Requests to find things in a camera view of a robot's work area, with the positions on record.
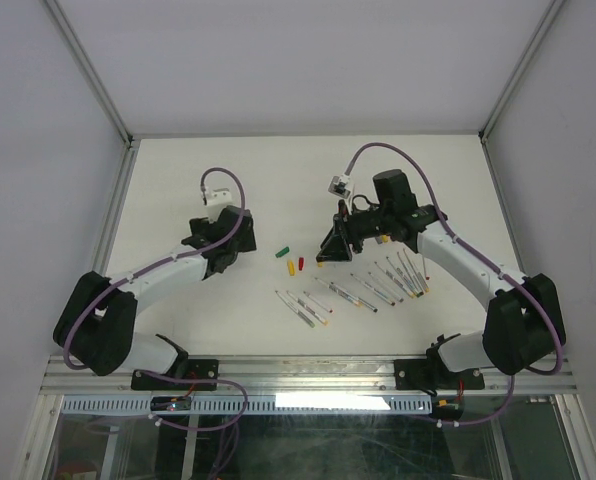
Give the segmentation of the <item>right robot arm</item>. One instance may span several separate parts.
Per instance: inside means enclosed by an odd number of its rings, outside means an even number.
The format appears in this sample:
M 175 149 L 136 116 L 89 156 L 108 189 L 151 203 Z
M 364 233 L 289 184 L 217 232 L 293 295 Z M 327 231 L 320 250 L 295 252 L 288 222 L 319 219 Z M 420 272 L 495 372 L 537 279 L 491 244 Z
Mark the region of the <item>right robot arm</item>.
M 502 264 L 486 262 L 467 247 L 435 205 L 421 206 L 407 176 L 393 169 L 374 176 L 377 200 L 364 210 L 353 204 L 349 176 L 332 179 L 337 196 L 333 226 L 320 245 L 320 262 L 349 262 L 369 238 L 386 235 L 431 260 L 465 287 L 486 311 L 484 329 L 440 337 L 427 352 L 426 378 L 447 387 L 462 371 L 495 368 L 512 376 L 534 367 L 550 353 L 556 367 L 564 360 L 566 332 L 554 282 L 544 274 L 529 277 Z

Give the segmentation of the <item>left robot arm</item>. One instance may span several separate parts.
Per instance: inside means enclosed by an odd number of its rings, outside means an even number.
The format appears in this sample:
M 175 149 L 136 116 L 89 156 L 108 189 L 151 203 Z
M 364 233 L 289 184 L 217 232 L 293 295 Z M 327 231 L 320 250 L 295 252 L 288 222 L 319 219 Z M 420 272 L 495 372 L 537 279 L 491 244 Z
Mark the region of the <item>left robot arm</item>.
M 248 209 L 224 207 L 215 220 L 190 221 L 191 235 L 163 259 L 105 277 L 94 271 L 76 283 L 53 331 L 54 342 L 85 369 L 152 371 L 166 388 L 191 376 L 189 354 L 164 335 L 135 331 L 140 313 L 170 295 L 222 274 L 241 253 L 256 250 Z

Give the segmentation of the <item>purple pen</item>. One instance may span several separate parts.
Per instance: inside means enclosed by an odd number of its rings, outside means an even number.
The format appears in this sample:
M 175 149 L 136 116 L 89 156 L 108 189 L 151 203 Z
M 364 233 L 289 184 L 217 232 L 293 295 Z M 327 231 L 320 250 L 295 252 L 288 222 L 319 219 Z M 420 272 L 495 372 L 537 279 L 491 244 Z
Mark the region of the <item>purple pen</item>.
M 368 273 L 372 284 L 375 286 L 377 291 L 380 291 L 381 294 L 386 298 L 386 300 L 392 305 L 396 305 L 396 299 L 389 293 L 387 288 L 379 281 L 377 277 L 375 277 L 371 272 Z

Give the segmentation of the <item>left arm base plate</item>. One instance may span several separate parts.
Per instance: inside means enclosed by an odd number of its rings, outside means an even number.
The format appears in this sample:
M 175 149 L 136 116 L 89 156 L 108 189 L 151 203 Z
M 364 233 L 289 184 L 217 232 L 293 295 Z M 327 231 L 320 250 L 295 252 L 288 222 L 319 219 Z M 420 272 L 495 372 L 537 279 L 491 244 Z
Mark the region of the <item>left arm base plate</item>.
M 217 384 L 213 380 L 219 375 L 219 360 L 188 357 L 177 362 L 164 379 L 135 371 L 130 388 L 134 391 L 171 391 L 185 393 L 215 391 Z

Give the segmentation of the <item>yellow capped pen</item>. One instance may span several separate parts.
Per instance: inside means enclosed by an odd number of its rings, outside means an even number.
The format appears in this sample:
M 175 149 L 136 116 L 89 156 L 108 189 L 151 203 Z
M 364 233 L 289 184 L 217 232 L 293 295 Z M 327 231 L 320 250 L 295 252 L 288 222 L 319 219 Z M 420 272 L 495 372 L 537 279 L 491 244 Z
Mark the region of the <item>yellow capped pen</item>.
M 293 292 L 287 290 L 286 293 L 288 294 L 288 296 L 294 300 L 300 307 L 302 307 L 309 315 L 311 315 L 314 319 L 316 319 L 320 324 L 322 324 L 323 326 L 328 326 L 329 322 L 328 320 L 321 316 L 319 313 L 317 313 L 306 301 L 304 301 L 302 298 L 300 298 L 299 296 L 297 296 L 296 294 L 294 294 Z

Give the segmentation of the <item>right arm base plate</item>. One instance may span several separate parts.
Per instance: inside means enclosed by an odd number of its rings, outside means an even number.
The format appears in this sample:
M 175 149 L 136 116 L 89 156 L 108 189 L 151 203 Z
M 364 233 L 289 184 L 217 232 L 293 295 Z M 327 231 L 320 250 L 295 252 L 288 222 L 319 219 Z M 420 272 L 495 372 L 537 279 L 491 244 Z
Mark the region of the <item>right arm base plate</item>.
M 485 388 L 481 374 L 474 369 L 450 372 L 440 361 L 427 358 L 396 359 L 393 361 L 397 390 L 418 390 L 436 394 L 439 390 L 480 391 Z

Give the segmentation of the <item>dark green pen cap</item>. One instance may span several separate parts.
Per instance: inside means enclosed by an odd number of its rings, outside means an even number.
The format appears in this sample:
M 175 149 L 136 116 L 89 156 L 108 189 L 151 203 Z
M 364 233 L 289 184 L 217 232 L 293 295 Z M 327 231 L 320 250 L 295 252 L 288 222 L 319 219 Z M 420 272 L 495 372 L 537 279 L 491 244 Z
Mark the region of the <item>dark green pen cap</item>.
M 290 248 L 289 248 L 288 246 L 286 246 L 286 247 L 284 247 L 284 248 L 280 249 L 279 251 L 277 251 L 277 252 L 275 253 L 275 257 L 276 257 L 276 258 L 282 258 L 282 257 L 284 257 L 285 255 L 287 255 L 289 252 L 290 252 Z

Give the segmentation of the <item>green capped pen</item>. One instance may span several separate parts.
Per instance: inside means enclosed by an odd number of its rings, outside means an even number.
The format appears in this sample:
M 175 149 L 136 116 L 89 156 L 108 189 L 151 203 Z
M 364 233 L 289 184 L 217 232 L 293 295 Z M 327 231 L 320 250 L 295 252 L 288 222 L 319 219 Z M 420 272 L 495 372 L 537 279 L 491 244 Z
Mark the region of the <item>green capped pen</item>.
M 289 308 L 298 318 L 300 318 L 305 324 L 307 324 L 310 328 L 314 328 L 314 322 L 309 319 L 291 300 L 289 300 L 285 295 L 283 295 L 279 290 L 275 291 L 275 294 L 278 298 L 283 302 L 283 304 Z

